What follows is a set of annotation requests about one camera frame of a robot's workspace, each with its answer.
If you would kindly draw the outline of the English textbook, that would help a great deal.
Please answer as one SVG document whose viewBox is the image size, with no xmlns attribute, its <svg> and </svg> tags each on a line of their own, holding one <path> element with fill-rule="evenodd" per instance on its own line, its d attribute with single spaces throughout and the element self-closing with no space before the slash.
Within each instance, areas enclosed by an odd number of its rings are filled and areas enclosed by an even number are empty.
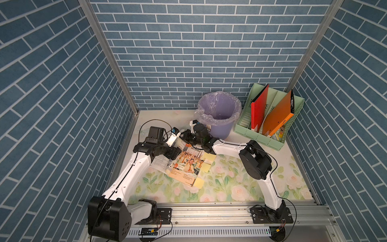
<svg viewBox="0 0 387 242">
<path fill-rule="evenodd" d="M 170 160 L 164 155 L 160 155 L 154 158 L 151 167 L 164 173 L 168 178 L 175 179 L 192 187 L 196 178 L 202 172 L 201 166 L 205 163 L 202 160 L 202 156 L 205 152 L 195 149 L 180 138 L 175 141 L 173 146 L 181 149 L 181 153 L 175 160 Z"/>
</svg>

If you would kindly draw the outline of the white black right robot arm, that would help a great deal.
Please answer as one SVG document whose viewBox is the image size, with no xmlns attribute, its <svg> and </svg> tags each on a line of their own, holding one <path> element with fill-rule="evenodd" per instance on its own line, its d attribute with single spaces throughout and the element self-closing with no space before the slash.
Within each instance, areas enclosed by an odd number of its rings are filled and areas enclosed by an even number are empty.
<svg viewBox="0 0 387 242">
<path fill-rule="evenodd" d="M 179 137 L 192 146 L 201 146 L 206 153 L 240 158 L 248 175 L 258 181 L 264 195 L 266 209 L 276 213 L 282 213 L 285 210 L 286 204 L 279 197 L 271 178 L 272 159 L 256 141 L 227 142 L 211 136 L 203 124 L 194 125 L 191 131 L 185 130 Z"/>
</svg>

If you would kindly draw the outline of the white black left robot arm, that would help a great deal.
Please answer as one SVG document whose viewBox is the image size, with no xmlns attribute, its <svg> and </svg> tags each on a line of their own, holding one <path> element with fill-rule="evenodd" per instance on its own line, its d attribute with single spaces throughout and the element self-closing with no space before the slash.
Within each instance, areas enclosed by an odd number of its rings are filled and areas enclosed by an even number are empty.
<svg viewBox="0 0 387 242">
<path fill-rule="evenodd" d="M 172 128 L 167 140 L 163 138 L 166 133 L 163 128 L 151 127 L 145 141 L 134 147 L 128 165 L 116 181 L 102 196 L 92 197 L 87 208 L 90 237 L 121 242 L 132 225 L 157 221 L 155 201 L 142 199 L 134 205 L 128 202 L 131 192 L 155 157 L 162 155 L 174 160 L 180 154 L 181 150 L 173 146 L 180 135 L 179 129 Z"/>
</svg>

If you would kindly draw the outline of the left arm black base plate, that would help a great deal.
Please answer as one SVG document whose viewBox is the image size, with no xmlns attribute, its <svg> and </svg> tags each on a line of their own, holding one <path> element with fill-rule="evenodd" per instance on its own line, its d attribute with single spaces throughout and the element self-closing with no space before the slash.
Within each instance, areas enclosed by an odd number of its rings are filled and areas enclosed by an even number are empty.
<svg viewBox="0 0 387 242">
<path fill-rule="evenodd" d="M 136 225 L 169 224 L 169 220 L 171 219 L 171 217 L 172 217 L 172 209 L 171 208 L 156 208 L 156 209 L 152 209 L 151 214 L 148 218 L 139 221 L 138 223 L 136 223 Z"/>
</svg>

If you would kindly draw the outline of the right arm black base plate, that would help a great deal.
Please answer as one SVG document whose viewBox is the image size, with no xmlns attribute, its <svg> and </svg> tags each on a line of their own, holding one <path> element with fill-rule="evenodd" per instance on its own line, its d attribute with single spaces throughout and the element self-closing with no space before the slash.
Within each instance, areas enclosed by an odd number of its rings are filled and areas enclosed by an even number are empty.
<svg viewBox="0 0 387 242">
<path fill-rule="evenodd" d="M 255 205 L 250 208 L 254 224 L 291 224 L 294 222 L 290 209 L 281 206 L 273 210 L 266 206 Z"/>
</svg>

